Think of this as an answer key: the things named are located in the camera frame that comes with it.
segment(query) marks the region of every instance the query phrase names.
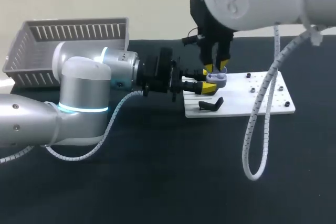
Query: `gray plastic part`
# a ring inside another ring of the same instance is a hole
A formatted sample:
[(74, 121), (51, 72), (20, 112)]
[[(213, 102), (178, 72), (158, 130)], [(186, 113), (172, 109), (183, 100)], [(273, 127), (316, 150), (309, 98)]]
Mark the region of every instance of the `gray plastic part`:
[(54, 19), (24, 22), (18, 31), (3, 72), (20, 87), (58, 87), (52, 58), (60, 41), (101, 40), (106, 47), (127, 50), (128, 18)]
[(227, 82), (227, 69), (224, 67), (224, 69), (219, 72), (218, 70), (213, 72), (213, 73), (209, 73), (206, 76), (206, 82), (207, 83), (212, 83), (212, 84), (216, 84), (218, 89), (221, 89), (223, 87), (226, 86), (226, 82)]

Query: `cable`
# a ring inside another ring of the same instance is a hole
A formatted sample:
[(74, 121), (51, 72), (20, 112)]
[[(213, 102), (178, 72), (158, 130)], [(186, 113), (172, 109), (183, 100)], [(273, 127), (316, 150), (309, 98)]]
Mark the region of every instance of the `cable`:
[(187, 36), (187, 38), (189, 37), (190, 33), (191, 33), (193, 30), (196, 30), (196, 29), (197, 29), (197, 27), (195, 27), (195, 28), (191, 29), (191, 30), (189, 31), (189, 33), (188, 33), (188, 36)]
[(13, 161), (15, 159), (18, 159), (19, 157), (22, 157), (23, 155), (27, 154), (28, 152), (30, 152), (34, 147), (33, 146), (28, 146), (26, 148), (24, 148), (22, 151), (19, 151), (18, 153), (15, 153), (11, 156), (8, 157), (4, 157), (0, 159), (0, 164), (4, 164), (7, 163), (9, 161)]
[(89, 153), (83, 155), (83, 156), (80, 156), (80, 157), (66, 157), (66, 156), (62, 156), (60, 154), (58, 154), (57, 152), (55, 152), (51, 147), (46, 147), (47, 151), (61, 159), (61, 160), (65, 160), (65, 161), (81, 161), (81, 160), (84, 160), (90, 156), (92, 156), (94, 153), (97, 152), (97, 150), (101, 147), (101, 145), (104, 143), (104, 141), (106, 140), (107, 136), (109, 135), (109, 132), (110, 132), (110, 129), (112, 127), (112, 124), (114, 123), (114, 120), (116, 119), (117, 117), (117, 114), (121, 108), (121, 106), (125, 103), (125, 101), (135, 95), (142, 95), (142, 91), (136, 91), (136, 92), (132, 92), (132, 93), (129, 93), (128, 95), (126, 95), (123, 99), (121, 99), (121, 101), (118, 103), (116, 109), (114, 110), (113, 114), (112, 114), (112, 117), (111, 117), (111, 120), (105, 130), (105, 134), (104, 134), (104, 137), (103, 139), (95, 146), (95, 148), (93, 150), (91, 150)]
[[(327, 26), (314, 26), (314, 33), (323, 31), (327, 29)], [(306, 39), (308, 39), (311, 36), (312, 30), (307, 30), (295, 39), (293, 39), (285, 48), (284, 50), (279, 54), (279, 57), (275, 59), (275, 61), (272, 63), (270, 69), (268, 70), (263, 83), (261, 85), (261, 88), (258, 92), (255, 104), (253, 106), (252, 114), (249, 118), (246, 133), (245, 133), (245, 138), (244, 138), (244, 144), (243, 144), (243, 151), (242, 151), (242, 161), (243, 161), (243, 168), (245, 175), (250, 179), (250, 180), (257, 180), (260, 178), (262, 173), (265, 170), (266, 167), (266, 161), (267, 161), (267, 154), (268, 154), (268, 131), (269, 131), (269, 116), (265, 117), (265, 131), (264, 131), (264, 149), (263, 149), (263, 155), (261, 158), (261, 164), (260, 167), (257, 171), (256, 174), (252, 174), (251, 170), (249, 168), (249, 160), (248, 160), (248, 153), (249, 153), (249, 148), (251, 144), (251, 138), (254, 130), (254, 126), (257, 121), (258, 113), (261, 107), (261, 103), (263, 102), (264, 96), (266, 94), (266, 91), (269, 87), (269, 84), (271, 83), (272, 80), (275, 80), (276, 74), (280, 66), (282, 65), (283, 61), (290, 55), (291, 52), (293, 52), (301, 43), (303, 43)]]

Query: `white acrylic board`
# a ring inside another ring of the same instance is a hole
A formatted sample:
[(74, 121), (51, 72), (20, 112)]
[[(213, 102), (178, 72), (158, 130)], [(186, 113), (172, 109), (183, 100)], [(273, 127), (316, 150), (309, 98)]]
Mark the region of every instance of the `white acrylic board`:
[[(251, 78), (246, 78), (247, 73), (229, 73), (227, 74), (226, 87), (219, 89), (214, 96), (195, 95), (192, 92), (183, 91), (185, 116), (187, 118), (250, 116), (256, 96), (266, 73), (267, 72), (254, 72), (251, 73)], [(186, 77), (183, 77), (182, 80), (195, 81)], [(283, 86), (283, 91), (279, 91), (280, 86)], [(251, 88), (255, 88), (256, 92), (251, 93)], [(259, 115), (266, 113), (268, 93), (269, 88), (262, 102)], [(216, 103), (220, 97), (223, 97), (224, 103), (218, 111), (212, 112), (199, 110), (198, 102), (204, 101)], [(285, 107), (285, 103), (287, 101), (290, 102), (289, 107)], [(294, 111), (295, 106), (290, 97), (282, 74), (279, 72), (272, 102), (271, 114), (292, 114)]]

